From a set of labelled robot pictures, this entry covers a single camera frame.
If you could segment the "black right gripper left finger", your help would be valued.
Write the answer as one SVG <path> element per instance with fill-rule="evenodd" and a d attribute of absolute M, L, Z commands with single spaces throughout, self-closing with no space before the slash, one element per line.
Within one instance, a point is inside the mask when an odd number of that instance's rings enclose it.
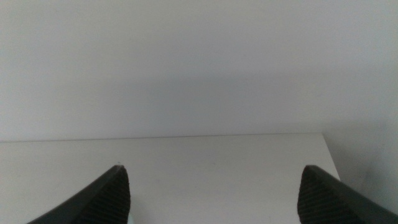
<path fill-rule="evenodd" d="M 129 178 L 122 165 L 115 165 L 83 190 L 32 223 L 127 224 L 131 208 Z"/>

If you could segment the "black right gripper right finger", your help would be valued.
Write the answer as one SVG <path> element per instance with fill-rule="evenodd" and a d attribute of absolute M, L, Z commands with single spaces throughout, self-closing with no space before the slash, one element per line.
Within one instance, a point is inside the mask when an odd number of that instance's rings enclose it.
<path fill-rule="evenodd" d="M 397 223 L 397 215 L 315 165 L 305 166 L 298 193 L 301 223 Z"/>

